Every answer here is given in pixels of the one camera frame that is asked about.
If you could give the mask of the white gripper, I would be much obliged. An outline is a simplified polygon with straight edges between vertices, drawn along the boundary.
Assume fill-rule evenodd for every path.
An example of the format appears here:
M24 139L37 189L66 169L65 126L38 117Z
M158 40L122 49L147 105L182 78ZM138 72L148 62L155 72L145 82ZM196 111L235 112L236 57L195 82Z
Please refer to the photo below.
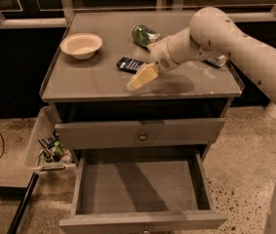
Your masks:
M179 68L179 64L173 60L169 52L170 40L171 36L168 36L147 46L147 49L150 52L150 60L152 63L144 64L130 79L129 83L127 84L127 89L129 91L136 91L142 86L153 81L158 77L159 71L170 72Z

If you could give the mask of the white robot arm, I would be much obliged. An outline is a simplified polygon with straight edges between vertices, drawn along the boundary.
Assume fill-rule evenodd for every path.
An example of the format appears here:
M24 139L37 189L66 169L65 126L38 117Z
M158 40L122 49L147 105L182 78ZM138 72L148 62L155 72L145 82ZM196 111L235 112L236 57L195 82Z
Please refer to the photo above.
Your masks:
M151 63L143 66L128 83L136 91L191 60L225 56L276 105L276 49L240 30L222 10L207 7L196 12L182 31L147 45ZM245 234L229 231L226 234ZM271 190L264 231L276 234L276 181Z

